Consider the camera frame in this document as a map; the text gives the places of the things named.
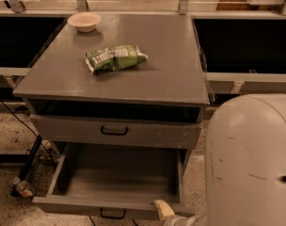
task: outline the black hole on robot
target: black hole on robot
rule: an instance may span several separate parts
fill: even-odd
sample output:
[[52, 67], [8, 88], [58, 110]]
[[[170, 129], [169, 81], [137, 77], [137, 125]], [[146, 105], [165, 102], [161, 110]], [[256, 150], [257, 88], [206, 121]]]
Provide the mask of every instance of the black hole on robot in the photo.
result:
[[281, 181], [283, 184], [286, 184], [286, 176], [281, 176], [278, 178], [279, 181]]

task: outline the black handle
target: black handle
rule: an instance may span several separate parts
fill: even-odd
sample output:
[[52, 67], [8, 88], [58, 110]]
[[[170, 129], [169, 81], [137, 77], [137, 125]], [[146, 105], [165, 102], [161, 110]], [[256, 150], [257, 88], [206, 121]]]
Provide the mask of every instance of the black handle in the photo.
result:
[[103, 214], [103, 208], [100, 209], [100, 218], [106, 218], [106, 219], [124, 219], [126, 214], [126, 209], [123, 210], [123, 214], [120, 217], [116, 216], [106, 216]]
[[100, 132], [104, 135], [110, 136], [125, 136], [128, 133], [128, 127], [126, 126], [122, 132], [106, 132], [104, 126], [100, 128]]

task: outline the white bowl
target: white bowl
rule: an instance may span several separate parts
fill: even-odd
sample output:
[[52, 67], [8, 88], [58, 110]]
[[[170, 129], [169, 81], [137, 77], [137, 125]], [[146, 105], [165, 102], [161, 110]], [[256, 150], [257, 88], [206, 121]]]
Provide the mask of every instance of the white bowl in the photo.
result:
[[79, 32], [90, 32], [96, 28], [102, 17], [96, 12], [78, 12], [68, 19], [68, 24], [76, 27]]

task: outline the concrete floor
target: concrete floor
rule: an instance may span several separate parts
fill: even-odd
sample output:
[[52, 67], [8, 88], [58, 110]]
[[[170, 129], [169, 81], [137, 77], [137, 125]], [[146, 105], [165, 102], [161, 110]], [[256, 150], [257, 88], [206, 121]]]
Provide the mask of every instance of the concrete floor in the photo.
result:
[[[20, 108], [20, 103], [7, 103], [13, 111]], [[198, 146], [193, 151], [188, 167], [184, 173], [185, 205], [195, 207], [197, 216], [205, 212], [205, 184], [204, 184], [204, 154], [203, 146], [206, 128], [214, 108], [208, 108], [205, 113], [203, 130]], [[16, 115], [33, 130], [34, 127], [28, 119], [27, 110], [17, 110]], [[34, 135], [0, 104], [0, 153], [25, 153], [32, 147]], [[9, 195], [12, 189], [12, 179], [20, 173], [22, 165], [0, 165], [0, 226], [70, 226], [93, 225], [87, 216], [57, 215], [42, 212], [30, 199], [15, 198]], [[54, 174], [52, 166], [42, 165], [35, 160], [31, 171], [28, 173], [29, 181], [36, 189], [37, 196], [44, 196]], [[96, 226], [130, 226], [131, 220], [110, 220], [93, 217]], [[158, 221], [136, 220], [140, 226], [159, 225]]]

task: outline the plastic bottle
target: plastic bottle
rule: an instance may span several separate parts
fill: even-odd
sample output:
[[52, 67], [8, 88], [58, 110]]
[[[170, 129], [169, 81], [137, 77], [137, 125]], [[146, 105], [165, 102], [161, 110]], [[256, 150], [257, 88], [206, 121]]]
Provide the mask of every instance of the plastic bottle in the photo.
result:
[[12, 180], [12, 183], [15, 185], [17, 192], [19, 192], [24, 198], [28, 198], [34, 195], [35, 188], [26, 180], [21, 180], [20, 178], [15, 177]]

